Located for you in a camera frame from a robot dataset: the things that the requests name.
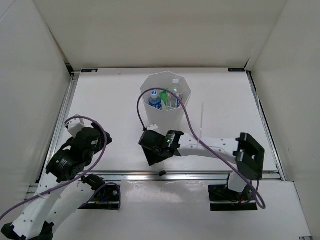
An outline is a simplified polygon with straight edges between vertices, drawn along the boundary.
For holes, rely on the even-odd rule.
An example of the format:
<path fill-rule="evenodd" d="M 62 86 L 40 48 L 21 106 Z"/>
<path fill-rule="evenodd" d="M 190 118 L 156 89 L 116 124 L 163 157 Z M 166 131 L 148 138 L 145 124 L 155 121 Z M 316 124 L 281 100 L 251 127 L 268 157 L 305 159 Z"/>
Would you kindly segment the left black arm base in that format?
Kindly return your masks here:
<path fill-rule="evenodd" d="M 121 186 L 114 182 L 107 182 L 103 188 L 86 203 L 81 205 L 79 210 L 108 210 L 119 211 L 121 209 Z"/>

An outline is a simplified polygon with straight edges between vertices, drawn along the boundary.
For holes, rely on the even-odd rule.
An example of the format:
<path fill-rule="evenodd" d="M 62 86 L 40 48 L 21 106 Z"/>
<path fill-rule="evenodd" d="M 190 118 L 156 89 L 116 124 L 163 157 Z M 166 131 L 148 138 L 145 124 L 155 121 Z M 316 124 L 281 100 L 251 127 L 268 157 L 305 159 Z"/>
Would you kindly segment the aluminium rail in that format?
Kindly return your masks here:
<path fill-rule="evenodd" d="M 264 112 L 260 97 L 259 97 L 259 95 L 257 93 L 257 88 L 256 88 L 256 85 L 254 83 L 252 72 L 247 70 L 246 74 L 247 74 L 248 81 L 249 81 L 250 86 L 251 86 L 251 90 L 253 92 L 253 96 L 254 96 L 255 101 L 256 101 L 256 105 L 257 105 L 257 108 L 258 108 L 258 111 L 259 111 L 259 115 L 260 115 L 260 118 L 261 118 L 261 121 L 262 121 L 262 125 L 264 127 L 264 132 L 266 134 L 266 138 L 268 140 L 269 147 L 270 147 L 271 152 L 272 152 L 272 156 L 273 156 L 276 168 L 277 168 L 277 172 L 278 172 L 278 174 L 280 176 L 280 179 L 282 181 L 287 181 L 287 178 L 286 178 L 286 175 L 285 175 L 285 172 L 284 172 L 284 168 L 283 168 L 282 163 L 281 163 L 281 158 L 279 156 L 279 153 L 277 151 L 277 147 L 275 145 L 272 133 L 270 131 L 270 127 L 269 127 L 269 124 L 268 124 L 268 121 L 267 121 L 267 118 L 266 118 L 266 115 L 265 115 L 265 112 Z"/>
<path fill-rule="evenodd" d="M 224 180 L 230 171 L 167 171 L 159 176 L 156 171 L 106 171 L 93 170 L 87 173 L 101 176 L 107 181 L 217 181 Z"/>
<path fill-rule="evenodd" d="M 80 72 L 73 72 L 71 74 L 71 80 L 69 82 L 69 85 L 67 87 L 66 93 L 64 95 L 64 99 L 60 108 L 60 112 L 56 121 L 56 125 L 54 128 L 54 132 L 50 141 L 50 145 L 47 151 L 47 154 L 45 156 L 45 160 L 42 166 L 42 169 L 40 171 L 40 174 L 37 178 L 37 180 L 35 181 L 36 184 L 38 184 L 43 176 L 43 174 L 45 173 L 45 168 L 47 166 L 47 164 L 49 163 L 49 161 L 51 160 L 51 158 L 54 156 L 57 147 L 58 147 L 58 143 L 59 143 L 59 139 L 60 136 L 63 134 L 64 132 L 64 122 L 68 117 L 69 111 L 70 111 L 70 107 L 72 104 L 72 100 L 75 94 L 75 90 L 77 87 L 77 83 L 78 83 L 78 79 L 80 76 Z"/>

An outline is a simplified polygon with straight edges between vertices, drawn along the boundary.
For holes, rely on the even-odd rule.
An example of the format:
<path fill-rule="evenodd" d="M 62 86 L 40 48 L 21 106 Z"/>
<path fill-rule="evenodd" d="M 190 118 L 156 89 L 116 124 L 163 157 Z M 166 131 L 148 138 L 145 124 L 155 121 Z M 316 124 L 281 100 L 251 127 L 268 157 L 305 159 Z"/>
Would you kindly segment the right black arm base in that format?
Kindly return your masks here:
<path fill-rule="evenodd" d="M 243 192 L 229 190 L 225 185 L 209 185 L 208 194 L 211 212 L 257 211 L 252 189 L 246 186 Z"/>

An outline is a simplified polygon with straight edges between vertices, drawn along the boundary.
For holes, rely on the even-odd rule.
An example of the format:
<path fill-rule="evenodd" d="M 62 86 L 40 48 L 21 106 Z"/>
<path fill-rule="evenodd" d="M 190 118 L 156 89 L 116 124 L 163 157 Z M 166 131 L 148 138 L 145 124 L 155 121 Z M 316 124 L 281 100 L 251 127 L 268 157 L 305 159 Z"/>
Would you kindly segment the aluminium front rail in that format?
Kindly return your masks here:
<path fill-rule="evenodd" d="M 101 176 L 107 181 L 217 181 L 224 180 L 230 171 L 167 171 L 159 176 L 156 171 L 106 171 L 93 170 L 87 173 Z"/>

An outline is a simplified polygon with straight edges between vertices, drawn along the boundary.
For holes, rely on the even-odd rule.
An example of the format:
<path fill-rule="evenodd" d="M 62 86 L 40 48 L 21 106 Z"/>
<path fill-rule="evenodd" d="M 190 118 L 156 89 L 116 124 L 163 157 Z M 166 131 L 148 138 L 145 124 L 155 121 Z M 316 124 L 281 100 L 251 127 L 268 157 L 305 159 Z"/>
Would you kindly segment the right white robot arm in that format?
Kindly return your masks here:
<path fill-rule="evenodd" d="M 206 157 L 222 160 L 232 166 L 224 193 L 230 200 L 238 199 L 251 181 L 263 177 L 265 149 L 248 133 L 237 138 L 207 138 L 197 140 L 182 131 L 170 130 L 162 135 L 154 130 L 143 132 L 138 143 L 149 166 L 174 156 Z"/>

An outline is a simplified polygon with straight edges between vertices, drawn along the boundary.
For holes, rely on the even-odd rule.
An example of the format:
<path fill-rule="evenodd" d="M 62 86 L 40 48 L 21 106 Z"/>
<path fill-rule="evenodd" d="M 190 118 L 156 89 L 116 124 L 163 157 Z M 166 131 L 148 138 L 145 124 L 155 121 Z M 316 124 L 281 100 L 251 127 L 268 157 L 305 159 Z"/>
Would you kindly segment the clear bottle white orange label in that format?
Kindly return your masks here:
<path fill-rule="evenodd" d="M 168 88 L 166 109 L 177 109 L 183 101 L 183 91 L 181 88 L 180 80 L 173 79 L 172 84 Z"/>

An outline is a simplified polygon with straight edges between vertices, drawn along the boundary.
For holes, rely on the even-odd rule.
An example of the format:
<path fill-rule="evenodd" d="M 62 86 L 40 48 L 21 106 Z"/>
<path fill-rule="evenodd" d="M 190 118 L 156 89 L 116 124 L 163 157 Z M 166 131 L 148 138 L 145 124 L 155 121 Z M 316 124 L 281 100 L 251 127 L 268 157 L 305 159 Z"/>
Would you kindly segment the aluminium right rail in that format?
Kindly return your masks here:
<path fill-rule="evenodd" d="M 256 101 L 256 105 L 257 105 L 257 108 L 258 108 L 258 111 L 259 111 L 259 115 L 260 115 L 260 118 L 261 118 L 261 121 L 262 121 L 262 125 L 264 127 L 264 132 L 266 134 L 266 138 L 268 140 L 269 147 L 270 147 L 271 152 L 272 152 L 272 156 L 273 156 L 276 168 L 277 168 L 277 172 L 278 172 L 278 174 L 280 176 L 280 179 L 282 181 L 287 181 L 287 178 L 286 178 L 286 175 L 285 175 L 285 172 L 284 172 L 284 168 L 283 168 L 282 163 L 281 163 L 281 158 L 279 156 L 279 153 L 277 151 L 277 147 L 275 145 L 272 133 L 270 131 L 270 127 L 269 127 L 269 124 L 268 124 L 268 121 L 267 121 L 267 118 L 266 118 L 266 115 L 265 115 L 265 112 L 264 112 L 260 97 L 259 97 L 259 95 L 257 93 L 257 88 L 256 88 L 256 85 L 254 83 L 252 72 L 247 70 L 246 74 L 247 74 L 248 81 L 249 81 L 250 86 L 251 86 L 251 90 L 253 92 L 253 96 L 254 96 L 255 101 Z"/>

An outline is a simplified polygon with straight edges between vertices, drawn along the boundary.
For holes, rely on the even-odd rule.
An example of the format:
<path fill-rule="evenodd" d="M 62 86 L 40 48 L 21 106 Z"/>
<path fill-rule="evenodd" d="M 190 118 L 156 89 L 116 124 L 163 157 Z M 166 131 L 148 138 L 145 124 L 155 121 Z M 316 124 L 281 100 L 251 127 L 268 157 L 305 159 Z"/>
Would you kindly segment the aluminium left rail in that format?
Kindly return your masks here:
<path fill-rule="evenodd" d="M 71 80 L 69 82 L 69 85 L 67 87 L 66 93 L 64 95 L 64 99 L 60 108 L 60 112 L 56 121 L 56 125 L 54 128 L 54 132 L 50 141 L 50 145 L 47 151 L 47 154 L 45 156 L 45 160 L 42 166 L 42 169 L 40 171 L 40 174 L 37 178 L 37 180 L 35 181 L 36 184 L 38 184 L 43 176 L 43 174 L 45 173 L 45 168 L 47 166 L 47 164 L 49 163 L 49 161 L 51 160 L 51 158 L 54 156 L 57 147 L 58 147 L 58 143 L 59 143 L 59 139 L 60 136 L 63 134 L 64 132 L 64 122 L 68 117 L 69 111 L 70 111 L 70 107 L 72 104 L 72 100 L 75 94 L 75 90 L 77 87 L 77 83 L 78 83 L 78 79 L 80 76 L 80 72 L 73 72 L 71 74 Z"/>

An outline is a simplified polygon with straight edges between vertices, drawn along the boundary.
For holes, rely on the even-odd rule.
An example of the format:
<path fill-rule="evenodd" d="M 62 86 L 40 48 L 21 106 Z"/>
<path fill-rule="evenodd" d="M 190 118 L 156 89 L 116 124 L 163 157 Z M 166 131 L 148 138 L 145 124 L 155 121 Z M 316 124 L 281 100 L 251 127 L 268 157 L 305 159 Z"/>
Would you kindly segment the white octagonal plastic bin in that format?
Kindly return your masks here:
<path fill-rule="evenodd" d="M 150 75 L 140 87 L 148 122 L 157 125 L 162 134 L 170 130 L 179 130 L 185 114 L 175 97 L 175 93 L 186 106 L 191 96 L 191 89 L 182 76 L 164 71 Z"/>

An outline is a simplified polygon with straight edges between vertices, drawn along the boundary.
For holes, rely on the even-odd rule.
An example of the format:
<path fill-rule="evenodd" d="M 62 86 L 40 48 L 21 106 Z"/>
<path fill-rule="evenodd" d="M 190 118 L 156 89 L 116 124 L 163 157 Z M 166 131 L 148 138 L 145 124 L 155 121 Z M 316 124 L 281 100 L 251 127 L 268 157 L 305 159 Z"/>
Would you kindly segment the green plastic bottle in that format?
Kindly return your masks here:
<path fill-rule="evenodd" d="M 167 111 L 170 109 L 170 105 L 169 105 L 169 93 L 166 90 L 162 90 L 159 94 L 160 98 L 161 98 L 161 102 L 162 102 L 162 110 L 163 111 Z"/>

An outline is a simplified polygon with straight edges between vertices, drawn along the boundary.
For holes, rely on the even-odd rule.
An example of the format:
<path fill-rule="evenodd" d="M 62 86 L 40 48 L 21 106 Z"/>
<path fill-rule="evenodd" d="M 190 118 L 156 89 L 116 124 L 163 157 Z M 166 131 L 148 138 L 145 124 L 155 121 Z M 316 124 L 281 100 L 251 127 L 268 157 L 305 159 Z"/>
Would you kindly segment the clear bottle blue label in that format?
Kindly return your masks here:
<path fill-rule="evenodd" d="M 160 98 L 160 96 L 156 90 L 153 90 L 151 92 L 148 104 L 151 107 L 154 107 L 158 110 L 162 110 L 162 99 Z"/>

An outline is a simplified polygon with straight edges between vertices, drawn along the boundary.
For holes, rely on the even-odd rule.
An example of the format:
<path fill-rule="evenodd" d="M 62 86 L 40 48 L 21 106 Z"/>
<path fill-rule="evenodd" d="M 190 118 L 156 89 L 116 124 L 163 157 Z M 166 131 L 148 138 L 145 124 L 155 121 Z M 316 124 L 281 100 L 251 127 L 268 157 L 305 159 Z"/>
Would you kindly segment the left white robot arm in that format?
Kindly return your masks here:
<path fill-rule="evenodd" d="M 88 174 L 113 140 L 93 121 L 71 118 L 65 127 L 71 137 L 53 155 L 45 168 L 35 194 L 17 207 L 25 206 L 20 216 L 5 224 L 1 233 L 9 240 L 51 240 L 58 227 L 78 208 L 105 194 L 103 178 Z"/>

